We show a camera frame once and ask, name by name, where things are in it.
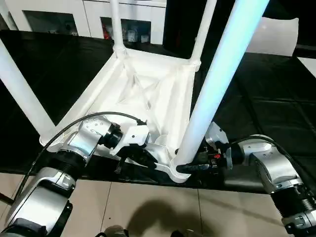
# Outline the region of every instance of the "tiled floor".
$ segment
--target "tiled floor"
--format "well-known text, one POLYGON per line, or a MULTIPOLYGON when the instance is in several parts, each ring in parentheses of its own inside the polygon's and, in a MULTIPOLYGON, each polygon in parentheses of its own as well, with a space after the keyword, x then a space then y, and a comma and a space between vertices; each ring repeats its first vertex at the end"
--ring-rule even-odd
MULTIPOLYGON (((12 196, 20 175, 0 173, 0 192, 12 196)), ((131 237, 285 237, 268 195, 79 180, 63 237, 94 237, 121 225, 131 237)), ((8 207, 0 203, 0 230, 8 207)))

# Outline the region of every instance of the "cabinet door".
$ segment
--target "cabinet door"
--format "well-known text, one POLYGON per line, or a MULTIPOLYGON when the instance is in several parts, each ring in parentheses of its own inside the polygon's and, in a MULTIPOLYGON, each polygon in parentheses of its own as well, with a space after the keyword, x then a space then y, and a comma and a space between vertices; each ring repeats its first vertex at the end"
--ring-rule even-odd
MULTIPOLYGON (((111 7, 109 2, 83 1, 90 26, 91 36, 108 38, 112 36, 111 7)), ((123 39, 128 40, 130 31, 136 34, 136 41, 162 44, 165 8, 143 5, 120 4, 123 39)))
POLYGON ((91 36, 81 0, 6 0, 6 4, 21 31, 91 36))

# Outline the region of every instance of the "robotic arm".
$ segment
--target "robotic arm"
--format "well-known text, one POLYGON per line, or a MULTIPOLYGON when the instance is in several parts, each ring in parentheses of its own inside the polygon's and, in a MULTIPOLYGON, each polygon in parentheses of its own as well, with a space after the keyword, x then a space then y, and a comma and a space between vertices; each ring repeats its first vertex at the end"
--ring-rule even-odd
POLYGON ((6 219, 7 228, 0 236, 60 236, 73 208, 68 199, 97 145, 108 147, 112 155, 118 154, 125 161, 124 148, 144 148, 148 135, 146 125, 131 126, 123 134, 118 125, 103 116, 82 121, 48 167, 39 171, 13 203, 6 219))
MULTIPOLYGON (((64 142, 48 167, 35 176, 25 191, 13 203, 7 216, 7 228, 0 237, 60 236, 72 211, 68 201, 97 145, 110 149, 110 154, 121 157, 116 173, 130 153, 143 153, 149 131, 146 125, 130 127, 124 134, 120 127, 103 116, 80 123, 64 142)), ((264 188, 271 195, 282 222, 289 234, 304 237, 316 234, 316 199, 275 142, 263 135, 254 135, 240 142, 229 143, 225 132, 214 122, 206 135, 215 153, 197 154, 202 162, 180 165, 178 172, 216 173, 219 167, 233 168, 233 164, 255 163, 264 188)))
POLYGON ((296 237, 316 234, 315 195, 306 187, 286 154, 279 152, 271 138, 253 135, 241 142, 229 143, 225 132, 212 122, 205 139, 216 150, 216 154, 209 152, 211 159, 205 164, 198 162, 178 166, 178 172, 214 172, 215 168, 218 172, 218 167, 232 169, 233 164, 254 163, 265 191, 270 194, 282 215, 282 223, 288 234, 296 237))

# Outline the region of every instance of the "black table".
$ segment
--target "black table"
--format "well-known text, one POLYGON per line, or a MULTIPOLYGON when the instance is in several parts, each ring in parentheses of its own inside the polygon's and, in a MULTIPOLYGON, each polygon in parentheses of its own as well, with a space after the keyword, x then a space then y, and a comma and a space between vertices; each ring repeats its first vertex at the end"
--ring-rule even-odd
MULTIPOLYGON (((57 124, 112 54, 108 40, 43 33, 1 31, 0 38, 41 104, 57 124)), ((156 45, 131 45, 138 50, 174 56, 156 45)), ((206 48, 196 73, 192 108, 214 55, 206 48)), ((296 57, 246 53, 214 120, 229 139, 251 134, 272 137, 293 156, 303 178, 316 180, 316 79, 296 57)), ((41 149, 39 135, 1 83, 0 172, 24 174, 41 149)), ((35 171, 52 154, 46 152, 35 171)), ((166 173, 94 156, 82 178, 206 189, 263 192, 253 167, 235 166, 225 182, 192 176, 176 184, 166 173)))

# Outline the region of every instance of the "black wire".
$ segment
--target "black wire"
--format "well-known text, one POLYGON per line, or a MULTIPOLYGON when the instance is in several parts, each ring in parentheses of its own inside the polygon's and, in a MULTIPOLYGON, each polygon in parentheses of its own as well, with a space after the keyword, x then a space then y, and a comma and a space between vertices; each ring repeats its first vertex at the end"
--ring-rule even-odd
POLYGON ((14 197, 14 200, 17 199, 17 197, 22 193, 22 190, 34 168, 34 165, 35 163, 39 160, 39 158, 41 157, 41 155, 44 153, 44 151, 60 136, 62 135, 65 131, 67 131, 69 128, 71 128, 72 126, 74 126, 75 124, 77 124, 78 122, 81 122, 85 119, 88 119, 88 118, 91 118, 91 117, 94 117, 94 116, 98 116, 98 115, 120 115, 120 116, 124 116, 124 117, 127 117, 127 118, 130 118, 130 119, 133 119, 137 122, 138 125, 146 125, 145 122, 141 121, 139 118, 136 118, 132 115, 127 115, 127 114, 124 114, 124 113, 119 113, 119 112, 97 112, 97 113, 93 113, 93 114, 89 114, 89 115, 86 115, 86 116, 83 116, 75 121, 73 121, 72 123, 70 123, 69 125, 67 125, 66 127, 64 127, 60 132, 58 132, 52 139, 49 140, 49 142, 47 142, 47 144, 43 147, 43 149, 40 151, 40 153, 38 154, 38 156, 35 158, 35 160, 33 161, 32 165, 31 165, 31 168, 30 170, 27 172, 27 174, 24 176, 20 186, 19 186, 19 189, 14 197))

